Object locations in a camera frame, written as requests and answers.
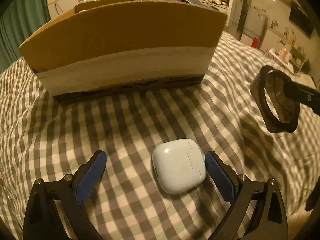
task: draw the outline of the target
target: green curtain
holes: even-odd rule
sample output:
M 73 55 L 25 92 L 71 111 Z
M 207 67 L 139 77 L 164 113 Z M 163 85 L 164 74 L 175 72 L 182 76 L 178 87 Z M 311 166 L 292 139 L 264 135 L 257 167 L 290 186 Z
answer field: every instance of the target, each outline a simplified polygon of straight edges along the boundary
M 50 20 L 47 0 L 13 0 L 0 18 L 0 72 L 21 55 L 19 46 Z

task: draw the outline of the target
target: bed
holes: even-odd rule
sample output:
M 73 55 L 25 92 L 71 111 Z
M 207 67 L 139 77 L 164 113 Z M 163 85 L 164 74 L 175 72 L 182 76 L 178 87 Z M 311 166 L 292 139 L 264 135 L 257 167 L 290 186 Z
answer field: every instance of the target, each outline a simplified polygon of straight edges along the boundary
M 320 176 L 320 117 L 301 105 L 294 133 L 270 134 L 249 91 L 266 64 L 280 68 L 223 33 L 200 85 L 62 107 L 18 59 L 0 76 L 0 217 L 22 239 L 35 179 L 59 180 L 101 149 L 107 167 L 84 209 L 104 239 L 205 240 L 229 207 L 211 178 L 172 196 L 151 169 L 154 148 L 180 138 L 196 141 L 203 154 L 215 150 L 251 180 L 275 178 L 287 215 L 294 214 Z

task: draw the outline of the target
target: black bracket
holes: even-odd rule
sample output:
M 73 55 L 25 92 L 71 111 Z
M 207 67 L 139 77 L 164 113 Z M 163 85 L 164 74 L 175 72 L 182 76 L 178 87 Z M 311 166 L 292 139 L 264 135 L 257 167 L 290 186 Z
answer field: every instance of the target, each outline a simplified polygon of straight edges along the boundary
M 269 95 L 276 117 L 268 106 Z M 298 126 L 300 103 L 320 116 L 320 93 L 301 85 L 269 65 L 263 66 L 250 85 L 250 92 L 270 133 L 294 132 Z
M 219 164 L 226 178 L 221 179 L 222 173 L 217 170 L 216 164 Z M 227 214 L 209 240 L 232 240 L 251 200 L 257 200 L 257 203 L 241 239 L 288 239 L 287 216 L 276 180 L 269 179 L 267 182 L 258 182 L 251 181 L 244 174 L 237 175 L 229 165 L 225 165 L 221 161 L 214 151 L 206 154 L 205 165 L 223 199 L 231 203 Z M 233 190 L 226 190 L 225 187 L 228 186 L 233 187 Z
M 70 240 L 54 200 L 61 201 L 78 240 L 102 240 L 79 204 L 89 197 L 105 167 L 106 154 L 98 150 L 74 175 L 52 182 L 36 179 L 26 208 L 23 240 Z

